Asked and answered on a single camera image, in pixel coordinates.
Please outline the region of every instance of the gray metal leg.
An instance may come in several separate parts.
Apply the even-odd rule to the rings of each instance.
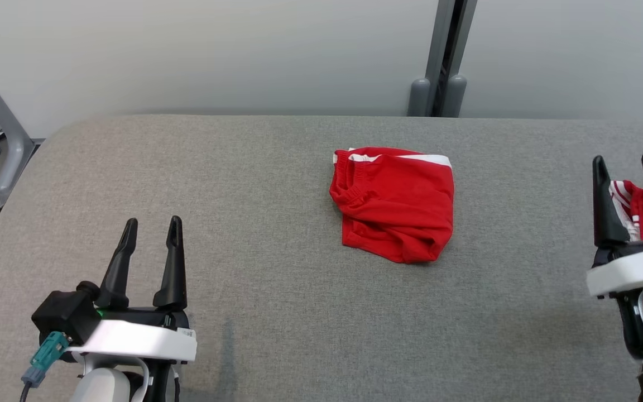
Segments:
[[[431,81],[425,78],[416,79],[411,84],[409,111],[407,116],[426,116],[426,103],[431,93]]]
[[[463,95],[465,95],[467,84],[467,79],[461,74],[456,74],[448,79],[441,117],[460,116],[460,107],[463,104]]]
[[[8,154],[0,171],[0,208],[33,154],[34,144],[0,95],[0,126],[7,135]]]

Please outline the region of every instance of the teal connector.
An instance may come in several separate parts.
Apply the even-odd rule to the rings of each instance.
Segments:
[[[66,335],[59,331],[53,331],[46,337],[39,350],[31,358],[31,366],[46,372],[55,361],[57,361],[69,347]]]
[[[66,334],[59,331],[49,333],[49,336],[44,339],[44,343],[39,346],[39,350],[29,361],[31,367],[21,376],[21,381],[26,387],[25,390],[28,390],[29,387],[39,387],[46,377],[46,371],[54,364],[54,361],[63,356],[68,347],[69,340],[66,338]]]

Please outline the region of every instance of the gray bracket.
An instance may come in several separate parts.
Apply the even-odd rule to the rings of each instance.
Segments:
[[[0,127],[7,135],[8,153],[0,171],[0,208],[11,194],[16,180],[34,151],[34,142],[11,112],[0,95]]]

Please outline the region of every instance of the gray table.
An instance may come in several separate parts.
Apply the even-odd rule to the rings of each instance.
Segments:
[[[398,265],[342,247],[336,148],[447,155],[455,232]],[[0,400],[52,290],[102,279],[137,217],[128,295],[150,305],[183,219],[197,361],[182,400],[636,400],[612,301],[590,298],[591,161],[641,180],[643,124],[138,116],[46,141],[0,216]],[[57,363],[30,400],[67,400]]]

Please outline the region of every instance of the red cloth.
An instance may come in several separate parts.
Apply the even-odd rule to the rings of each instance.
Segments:
[[[620,216],[620,221],[630,232],[630,240],[643,241],[643,188],[638,188],[628,180],[617,180],[612,181],[610,194],[615,201],[615,209]],[[631,224],[635,230],[638,229],[639,233],[632,233],[628,224]]]
[[[448,158],[395,148],[337,150],[329,194],[342,244],[394,262],[434,261],[453,232]]]

